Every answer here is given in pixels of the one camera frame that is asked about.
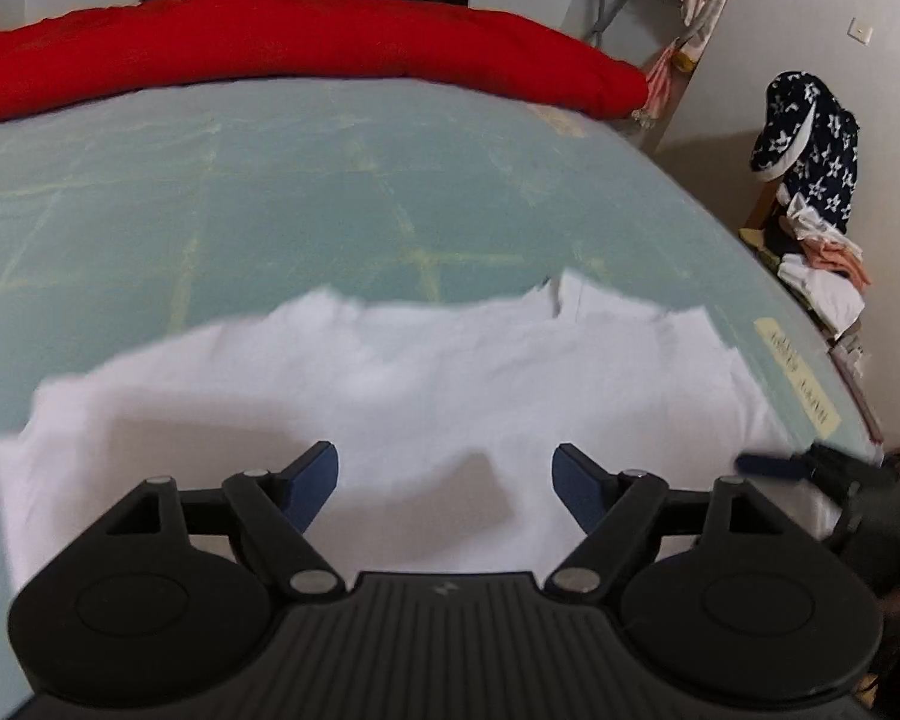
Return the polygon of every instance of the orange cloth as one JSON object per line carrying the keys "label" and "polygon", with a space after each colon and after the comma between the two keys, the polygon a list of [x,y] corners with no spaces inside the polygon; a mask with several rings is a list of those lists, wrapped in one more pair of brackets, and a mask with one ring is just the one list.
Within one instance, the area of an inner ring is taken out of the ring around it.
{"label": "orange cloth", "polygon": [[850,276],[850,283],[857,288],[857,292],[861,295],[866,287],[874,283],[866,275],[863,263],[847,247],[820,238],[806,238],[800,241],[800,245],[806,255],[807,265],[821,271],[847,274]]}

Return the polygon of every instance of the yellow tape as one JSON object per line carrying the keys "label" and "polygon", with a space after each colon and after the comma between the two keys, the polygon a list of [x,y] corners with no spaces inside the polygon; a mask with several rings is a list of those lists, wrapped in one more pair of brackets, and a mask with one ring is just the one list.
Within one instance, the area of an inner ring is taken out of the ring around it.
{"label": "yellow tape", "polygon": [[817,377],[813,375],[810,365],[797,354],[797,351],[783,332],[776,319],[764,317],[754,322],[756,332],[763,338],[764,343],[770,348],[776,363],[783,368],[783,372],[793,385],[803,410],[806,411],[810,421],[817,428],[817,435],[827,439],[841,423],[840,415],[826,396]]}

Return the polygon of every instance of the black device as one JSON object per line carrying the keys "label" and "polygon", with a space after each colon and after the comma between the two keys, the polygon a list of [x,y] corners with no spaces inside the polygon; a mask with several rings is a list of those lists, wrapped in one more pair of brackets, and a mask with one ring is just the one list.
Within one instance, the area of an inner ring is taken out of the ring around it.
{"label": "black device", "polygon": [[[362,573],[303,538],[322,442],[218,490],[149,479],[27,584],[17,720],[865,718],[871,591],[750,483],[670,490],[573,445],[553,486],[586,536],[547,578]],[[228,536],[237,562],[191,546]],[[695,545],[657,560],[665,536]]]}

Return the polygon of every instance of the white star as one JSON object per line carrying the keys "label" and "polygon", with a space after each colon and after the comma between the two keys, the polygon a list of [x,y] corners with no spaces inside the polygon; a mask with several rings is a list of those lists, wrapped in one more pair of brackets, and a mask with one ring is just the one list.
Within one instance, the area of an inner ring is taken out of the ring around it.
{"label": "white star", "polygon": [[787,151],[787,144],[789,142],[789,135],[781,129],[779,138],[770,139],[770,151]]}
{"label": "white star", "polygon": [[819,178],[810,185],[807,194],[811,197],[823,197],[823,179]]}

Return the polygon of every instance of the silver screw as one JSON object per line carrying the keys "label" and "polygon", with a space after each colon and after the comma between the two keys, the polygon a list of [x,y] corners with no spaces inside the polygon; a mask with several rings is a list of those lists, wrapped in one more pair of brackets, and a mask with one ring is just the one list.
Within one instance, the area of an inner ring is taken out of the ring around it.
{"label": "silver screw", "polygon": [[600,586],[600,574],[589,568],[562,568],[551,579],[567,592],[588,593]]}
{"label": "silver screw", "polygon": [[309,568],[291,576],[290,587],[304,595],[323,595],[337,588],[337,577],[322,568]]}

